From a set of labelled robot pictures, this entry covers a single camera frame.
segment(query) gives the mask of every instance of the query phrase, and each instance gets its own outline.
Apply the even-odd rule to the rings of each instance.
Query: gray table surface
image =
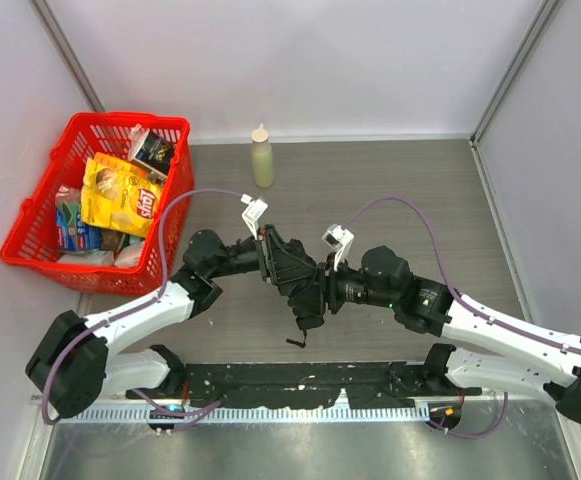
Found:
[[[262,220],[284,239],[301,240],[320,261],[328,253],[325,229],[343,223],[362,204],[389,193],[404,195],[429,216],[456,286],[479,301],[521,317],[510,273],[483,188],[465,140],[288,143],[274,145],[276,181],[266,190],[252,180],[249,145],[191,148],[197,187],[263,195],[270,207]],[[216,230],[226,244],[248,236],[243,204],[230,197],[192,200],[182,242],[197,230]],[[388,202],[362,215],[352,227],[349,256],[387,245],[418,275],[441,280],[428,234],[405,206]],[[184,324],[163,329],[132,347],[163,343],[187,362],[297,362],[423,359],[437,338],[408,332],[388,310],[345,305],[326,324],[300,339],[286,299],[258,273],[218,279],[223,295],[213,307]],[[126,299],[95,295],[91,311]]]
[[[457,428],[483,432],[500,408],[469,400]],[[141,424],[59,424],[41,479],[577,478],[555,410],[534,401],[513,401],[501,428],[481,440],[445,436],[422,422],[201,424],[171,437],[139,438],[146,432]]]

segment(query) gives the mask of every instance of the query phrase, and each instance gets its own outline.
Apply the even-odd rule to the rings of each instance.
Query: red plastic basket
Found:
[[[125,158],[130,129],[137,123],[176,143],[175,158],[164,186],[155,221],[146,237],[139,265],[132,269],[55,263],[57,252],[54,196],[60,185],[80,188],[85,161],[96,152]],[[80,292],[143,295],[161,284],[157,224],[175,197],[194,188],[188,148],[190,124],[184,118],[143,113],[79,113],[72,117],[57,145],[34,195],[21,205],[19,217],[1,247],[1,260],[30,268],[61,285]],[[179,203],[166,219],[165,247],[172,269],[190,200]]]

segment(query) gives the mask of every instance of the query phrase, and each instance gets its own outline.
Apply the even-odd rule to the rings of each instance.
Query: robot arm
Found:
[[[325,263],[317,264],[301,242],[283,241],[272,225],[259,229],[256,218],[260,213],[254,212],[252,218],[246,218],[244,213],[254,235],[230,247],[210,230],[193,235],[183,257],[184,266],[171,277],[158,299],[153,292],[84,319],[74,312],[57,317],[26,368],[40,390],[58,352],[67,343],[89,325],[123,315],[79,344],[59,370],[50,402],[62,417],[79,414],[100,395],[131,388],[143,388],[151,397],[179,396],[183,365],[165,347],[155,346],[137,354],[120,352],[161,328],[207,309],[221,294],[213,278],[259,271],[264,281],[288,297],[288,306],[304,335],[324,323],[326,311],[336,314],[345,302],[389,308],[397,322],[409,330],[471,343],[501,355],[482,355],[436,344],[424,364],[429,385],[441,385],[446,392],[448,386],[480,387],[528,395],[554,404],[562,414],[581,423],[580,354],[542,345],[476,318],[455,301],[445,285],[412,274],[407,261],[387,247],[369,250],[362,258],[361,268],[350,269],[345,261],[347,250],[341,254],[339,249],[349,249],[353,237],[343,229],[334,232],[342,242],[324,235],[337,252]],[[581,337],[492,311],[466,295],[461,298],[535,337],[581,346]],[[148,307],[138,308],[150,301]]]

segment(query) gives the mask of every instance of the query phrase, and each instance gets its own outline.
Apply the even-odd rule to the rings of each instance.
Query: bottle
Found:
[[[252,138],[252,174],[258,187],[268,188],[274,182],[274,162],[272,147],[268,142],[268,131],[263,128],[253,130]]]

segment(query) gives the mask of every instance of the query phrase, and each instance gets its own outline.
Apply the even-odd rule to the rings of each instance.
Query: bag of chips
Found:
[[[81,189],[81,217],[89,225],[138,237],[148,235],[163,189],[147,173],[119,158],[88,159]]]

